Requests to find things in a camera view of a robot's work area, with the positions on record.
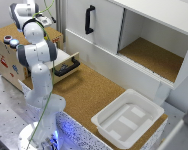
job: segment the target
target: shelf compartment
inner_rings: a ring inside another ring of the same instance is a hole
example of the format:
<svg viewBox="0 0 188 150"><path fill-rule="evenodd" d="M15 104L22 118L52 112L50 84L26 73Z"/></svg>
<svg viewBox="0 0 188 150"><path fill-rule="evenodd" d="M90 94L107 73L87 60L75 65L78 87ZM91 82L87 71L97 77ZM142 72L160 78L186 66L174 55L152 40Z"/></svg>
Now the shelf compartment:
<svg viewBox="0 0 188 150"><path fill-rule="evenodd" d="M119 53L172 82L175 82L184 60L143 38L138 38Z"/></svg>

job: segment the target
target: brown box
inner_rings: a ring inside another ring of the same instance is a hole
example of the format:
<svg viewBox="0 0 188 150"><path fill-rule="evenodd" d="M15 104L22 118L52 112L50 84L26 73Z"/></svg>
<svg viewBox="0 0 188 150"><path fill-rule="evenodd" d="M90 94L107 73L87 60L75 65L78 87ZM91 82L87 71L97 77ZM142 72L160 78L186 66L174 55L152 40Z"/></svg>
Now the brown box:
<svg viewBox="0 0 188 150"><path fill-rule="evenodd" d="M52 42L57 43L59 49L63 49L63 35L53 28L46 28ZM22 90L18 79L23 81L29 76L27 68L23 67L16 58L16 50L4 44L4 36L11 35L14 39L18 39L20 44L28 45L23 33L17 31L15 24L0 29L0 74L10 81L19 90Z"/></svg>

